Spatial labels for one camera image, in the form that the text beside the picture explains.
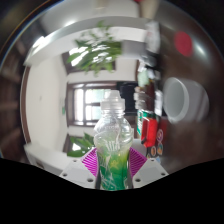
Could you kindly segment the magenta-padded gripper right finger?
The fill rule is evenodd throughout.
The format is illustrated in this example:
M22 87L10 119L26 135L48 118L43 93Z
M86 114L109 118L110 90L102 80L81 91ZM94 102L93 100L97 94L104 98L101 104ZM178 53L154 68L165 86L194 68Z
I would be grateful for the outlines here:
M155 158L147 159L134 148L129 153L129 172L134 189L146 186L168 175Z

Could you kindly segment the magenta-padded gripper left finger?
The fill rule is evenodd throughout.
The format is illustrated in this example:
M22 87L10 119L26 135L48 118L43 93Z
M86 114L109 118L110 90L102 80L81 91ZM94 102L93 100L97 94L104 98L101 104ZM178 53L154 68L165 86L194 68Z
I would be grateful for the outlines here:
M73 158L60 177L81 187L95 189L98 170L96 149L93 148L81 158Z

